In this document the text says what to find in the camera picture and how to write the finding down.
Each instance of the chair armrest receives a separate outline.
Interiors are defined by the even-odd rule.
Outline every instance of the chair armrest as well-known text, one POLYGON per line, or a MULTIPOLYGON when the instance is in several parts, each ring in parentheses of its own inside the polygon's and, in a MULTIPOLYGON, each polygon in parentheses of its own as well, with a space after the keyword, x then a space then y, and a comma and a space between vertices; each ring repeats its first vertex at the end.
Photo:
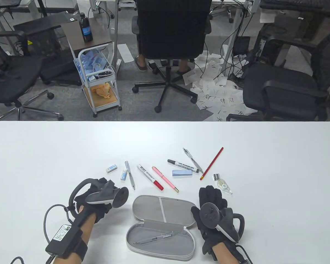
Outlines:
POLYGON ((137 15, 135 15, 134 17, 132 17, 132 24, 131 24, 132 33, 133 34, 136 34, 136 35, 139 34, 139 26, 138 26, 137 20, 138 20, 138 16, 137 15))
POLYGON ((23 54, 29 54, 27 36, 23 31, 0 31, 0 37, 17 37, 19 42, 21 42, 23 54))
POLYGON ((269 41, 281 41, 284 44, 289 44, 291 46, 296 46, 302 49, 307 50, 309 53, 313 53, 316 49, 316 45, 311 44, 311 43, 306 43, 306 42, 302 42, 300 40, 294 40, 294 39, 286 39, 286 38, 275 38, 274 36, 271 36, 268 38, 267 42, 269 41))
POLYGON ((316 98, 325 98, 328 96, 327 92, 312 90, 312 89, 305 89, 305 88, 302 88, 300 86, 296 86, 293 84, 281 83, 281 82, 273 81, 273 80, 266 81, 264 83, 264 87, 263 87, 262 91, 266 92, 268 87, 273 87, 273 88, 277 88, 277 89, 281 89, 281 90, 285 90, 285 91, 289 91, 289 92, 293 92, 293 93, 305 94, 305 95, 309 95, 309 96, 316 97, 316 98))
POLYGON ((207 18, 207 21, 205 23, 205 28, 204 28, 204 34, 208 35, 211 33, 211 23, 209 17, 207 18))

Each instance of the blue eraser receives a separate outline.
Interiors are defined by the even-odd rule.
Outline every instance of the blue eraser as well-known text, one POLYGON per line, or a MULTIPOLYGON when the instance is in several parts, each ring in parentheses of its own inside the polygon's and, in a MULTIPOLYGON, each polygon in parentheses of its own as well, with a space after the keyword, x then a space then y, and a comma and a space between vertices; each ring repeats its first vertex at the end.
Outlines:
POLYGON ((172 171, 172 177, 174 177, 174 178, 192 177, 192 171, 191 170, 174 170, 174 171, 172 171))

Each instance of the retractable pen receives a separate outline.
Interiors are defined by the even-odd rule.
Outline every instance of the retractable pen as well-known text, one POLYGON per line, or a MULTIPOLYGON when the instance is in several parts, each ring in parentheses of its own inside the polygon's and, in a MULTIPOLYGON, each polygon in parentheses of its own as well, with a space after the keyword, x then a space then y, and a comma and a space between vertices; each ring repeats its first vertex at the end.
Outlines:
POLYGON ((157 175, 159 175, 168 185, 170 185, 171 188, 173 188, 175 190, 175 192, 179 192, 179 190, 175 187, 175 185, 173 185, 156 167, 152 167, 153 171, 155 171, 155 173, 157 175))
POLYGON ((198 173, 198 172, 199 172, 199 170, 198 170, 197 168, 194 168, 194 167, 188 166, 188 165, 183 164, 183 163, 179 163, 179 162, 177 162, 177 161, 173 161, 173 160, 171 160, 171 159, 168 159, 167 162, 169 162, 169 163, 171 163, 171 164, 173 164, 173 165, 176 165, 176 166, 178 166, 178 167, 184 168, 184 169, 186 169, 186 170, 193 171, 193 172, 195 172, 195 173, 198 173))
POLYGON ((131 181, 132 188, 135 190, 136 185, 134 184, 133 176, 132 176, 130 165, 129 165, 128 161, 125 161, 125 165, 126 165, 126 169, 128 170, 128 174, 130 175, 130 181, 131 181))
POLYGON ((193 156, 189 153, 189 151, 185 148, 183 148, 183 151, 186 153, 186 155, 191 159, 191 161, 193 162, 194 166, 197 167, 197 169, 203 173, 203 169, 198 165, 198 163, 196 163, 196 161, 193 159, 193 156))
POLYGON ((164 189, 164 187, 161 186, 161 184, 156 179, 154 179, 154 177, 150 175, 150 173, 145 168, 143 168, 141 164, 138 164, 137 168, 144 174, 144 176, 146 176, 148 180, 150 180, 161 191, 164 189))

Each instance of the bottle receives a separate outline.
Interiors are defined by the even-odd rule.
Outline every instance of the bottle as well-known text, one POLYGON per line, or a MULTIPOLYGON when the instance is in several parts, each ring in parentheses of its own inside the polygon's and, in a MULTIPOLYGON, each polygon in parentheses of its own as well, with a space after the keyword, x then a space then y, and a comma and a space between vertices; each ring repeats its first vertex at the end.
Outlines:
POLYGON ((84 42, 90 42, 93 40, 93 35, 89 25, 89 19, 86 18, 84 13, 81 13, 80 16, 81 18, 79 19, 79 26, 81 27, 83 40, 84 42))

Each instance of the pencil case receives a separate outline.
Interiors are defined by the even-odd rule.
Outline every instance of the pencil case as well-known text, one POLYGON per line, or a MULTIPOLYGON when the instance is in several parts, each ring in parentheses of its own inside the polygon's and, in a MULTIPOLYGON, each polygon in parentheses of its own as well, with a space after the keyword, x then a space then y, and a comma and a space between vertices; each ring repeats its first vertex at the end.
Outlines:
POLYGON ((132 205, 134 216, 141 222, 127 231, 130 250, 163 259, 190 260, 195 241, 187 229, 194 224, 192 202, 159 196, 138 196, 132 205), (174 236, 144 244, 136 242, 174 232, 174 236))

